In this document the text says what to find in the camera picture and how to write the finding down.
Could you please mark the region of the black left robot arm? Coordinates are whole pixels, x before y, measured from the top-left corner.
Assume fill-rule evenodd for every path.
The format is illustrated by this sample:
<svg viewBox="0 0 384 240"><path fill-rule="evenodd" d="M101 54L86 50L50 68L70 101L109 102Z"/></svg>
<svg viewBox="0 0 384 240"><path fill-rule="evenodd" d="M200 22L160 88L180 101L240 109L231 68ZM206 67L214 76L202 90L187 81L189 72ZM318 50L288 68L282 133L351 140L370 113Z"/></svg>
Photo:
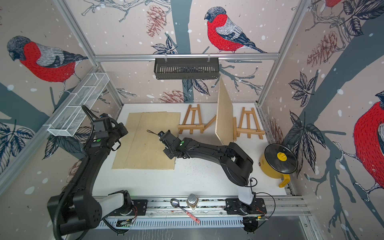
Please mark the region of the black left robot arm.
<svg viewBox="0 0 384 240"><path fill-rule="evenodd" d="M122 209L130 212L133 208L133 201L126 190L111 193L100 202L92 195L101 166L114 150L115 143L128 134L126 127L108 114L97 117L85 105L82 110L92 123L91 133L83 148L85 156L61 194L51 197L47 203L57 240L77 232L81 232L79 239L82 239L113 211Z"/></svg>

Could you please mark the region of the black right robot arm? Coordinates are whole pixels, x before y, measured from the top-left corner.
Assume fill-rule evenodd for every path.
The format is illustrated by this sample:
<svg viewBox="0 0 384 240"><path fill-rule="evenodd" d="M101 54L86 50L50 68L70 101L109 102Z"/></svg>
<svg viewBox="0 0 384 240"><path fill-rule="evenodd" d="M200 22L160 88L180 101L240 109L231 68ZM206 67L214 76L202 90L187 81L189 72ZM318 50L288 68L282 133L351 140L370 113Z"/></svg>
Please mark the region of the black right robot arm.
<svg viewBox="0 0 384 240"><path fill-rule="evenodd" d="M250 183L254 161L236 143L216 146L200 143L191 138L179 139L170 131L157 134L165 145L164 153L169 159L202 159L222 167L230 182L238 188L238 199L245 205L251 205L254 197Z"/></svg>

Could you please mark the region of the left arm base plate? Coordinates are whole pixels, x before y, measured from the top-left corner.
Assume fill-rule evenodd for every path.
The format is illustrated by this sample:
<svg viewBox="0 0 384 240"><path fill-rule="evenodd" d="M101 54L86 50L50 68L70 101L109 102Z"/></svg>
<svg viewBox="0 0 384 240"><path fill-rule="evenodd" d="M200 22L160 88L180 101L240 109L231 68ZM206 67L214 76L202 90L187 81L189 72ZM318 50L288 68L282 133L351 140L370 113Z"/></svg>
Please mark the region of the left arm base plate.
<svg viewBox="0 0 384 240"><path fill-rule="evenodd" d="M123 205L122 207L112 211L109 216L112 217L125 217L125 216L145 216L148 200L132 200L131 206Z"/></svg>

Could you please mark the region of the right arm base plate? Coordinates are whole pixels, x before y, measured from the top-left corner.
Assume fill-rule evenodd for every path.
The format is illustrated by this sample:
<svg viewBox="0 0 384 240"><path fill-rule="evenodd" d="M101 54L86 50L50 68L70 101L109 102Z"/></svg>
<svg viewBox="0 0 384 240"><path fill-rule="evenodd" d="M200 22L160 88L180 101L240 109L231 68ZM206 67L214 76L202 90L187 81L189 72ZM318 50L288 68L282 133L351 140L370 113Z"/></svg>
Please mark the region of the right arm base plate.
<svg viewBox="0 0 384 240"><path fill-rule="evenodd" d="M247 205L239 199L226 199L224 210L228 215L266 215L267 209L265 201L262 198L253 198L253 201Z"/></svg>

